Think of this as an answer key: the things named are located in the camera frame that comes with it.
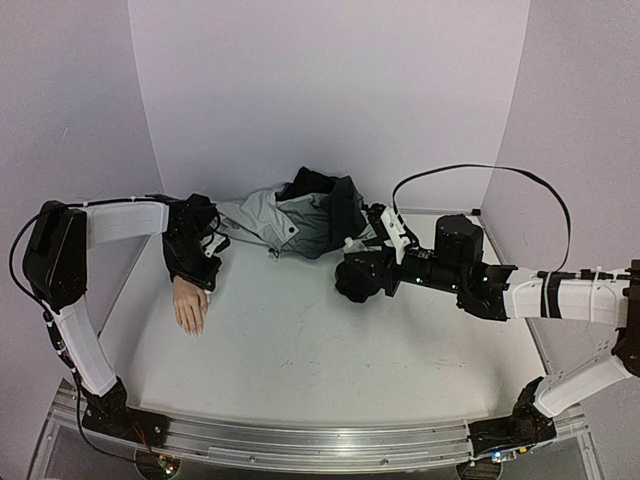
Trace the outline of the clear nail polish bottle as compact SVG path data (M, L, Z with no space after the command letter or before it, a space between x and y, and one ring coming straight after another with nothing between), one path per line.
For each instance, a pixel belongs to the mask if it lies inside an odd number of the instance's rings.
M351 237L347 237L344 241L343 253L344 254L355 254L360 252L366 252L367 245L361 239L353 239Z

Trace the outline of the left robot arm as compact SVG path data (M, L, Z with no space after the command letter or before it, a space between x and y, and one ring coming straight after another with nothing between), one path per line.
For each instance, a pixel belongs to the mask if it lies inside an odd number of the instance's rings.
M214 290L221 267L216 205L193 194L185 200L165 195L65 204L51 200L28 222L31 236L22 261L24 292L43 310L51 343L83 390L103 399L94 412L116 437L131 433L133 411L113 395L126 390L92 326L86 292L91 248L129 238L159 236L166 268L206 293Z

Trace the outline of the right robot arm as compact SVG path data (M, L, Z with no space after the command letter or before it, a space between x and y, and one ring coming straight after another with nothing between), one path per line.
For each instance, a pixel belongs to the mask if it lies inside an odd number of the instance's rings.
M612 327L616 341L597 348L568 373L535 380L525 401L552 418L567 407L639 374L639 263L623 270L537 271L483 260L484 232L466 216L446 215L435 225L434 246L421 247L390 208L369 213L374 236L346 239L336 267L338 292L354 303L403 284L455 295L456 305L483 320L550 319Z

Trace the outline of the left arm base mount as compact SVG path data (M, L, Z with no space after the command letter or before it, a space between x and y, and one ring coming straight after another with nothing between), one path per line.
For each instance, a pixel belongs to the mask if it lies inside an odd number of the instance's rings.
M104 395L81 388L87 407L81 426L91 432L130 442L162 447L167 439L170 420L166 415L140 410L127 404L127 390L118 380Z

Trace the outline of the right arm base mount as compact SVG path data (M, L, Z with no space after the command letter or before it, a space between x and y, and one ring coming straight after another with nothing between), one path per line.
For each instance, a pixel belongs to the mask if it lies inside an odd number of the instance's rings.
M533 400L534 393L524 389L509 416L472 422L468 439L473 456L481 458L555 439L557 431L553 419L538 411Z

